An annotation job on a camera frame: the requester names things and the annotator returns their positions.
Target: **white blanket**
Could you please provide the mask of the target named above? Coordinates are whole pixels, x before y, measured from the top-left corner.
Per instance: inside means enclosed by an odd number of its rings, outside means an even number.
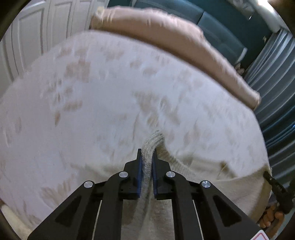
[[[252,110],[197,68],[111,33],[84,32],[37,59],[2,98],[0,129],[0,198],[32,229],[84,181],[121,171],[156,129],[174,170],[210,180],[254,220],[271,190]],[[150,229],[141,239],[171,234],[172,221]]]

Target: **metal pin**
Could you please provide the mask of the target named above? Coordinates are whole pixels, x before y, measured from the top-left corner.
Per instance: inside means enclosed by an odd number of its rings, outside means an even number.
[[[121,177],[121,178],[126,178],[126,177],[128,177],[128,172],[120,172],[120,173],[119,173],[119,177]]]
[[[91,182],[91,181],[84,182],[84,187],[85,188],[90,188],[92,186],[93,186],[93,182]]]
[[[205,181],[202,181],[202,186],[203,186],[204,188],[208,188],[208,187],[211,186],[211,183],[210,183],[209,181],[205,180]]]
[[[169,171],[166,173],[166,176],[169,178],[173,178],[173,177],[175,177],[175,172]]]

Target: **blue striped fabric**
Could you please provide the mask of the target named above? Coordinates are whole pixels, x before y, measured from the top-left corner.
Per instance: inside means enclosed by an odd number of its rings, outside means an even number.
[[[247,69],[245,81],[262,97],[255,115],[273,176],[285,187],[295,177],[295,39],[281,29],[273,34]]]

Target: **pink cloth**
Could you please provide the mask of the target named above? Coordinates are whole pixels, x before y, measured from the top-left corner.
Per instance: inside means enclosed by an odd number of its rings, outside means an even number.
[[[251,109],[260,95],[237,74],[194,23],[158,9],[98,8],[91,29],[119,33],[153,44],[199,68]]]

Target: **white door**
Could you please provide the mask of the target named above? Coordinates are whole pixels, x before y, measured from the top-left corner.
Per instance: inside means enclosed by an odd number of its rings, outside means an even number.
[[[0,42],[0,97],[30,64],[67,37],[89,28],[97,7],[109,0],[32,0]]]

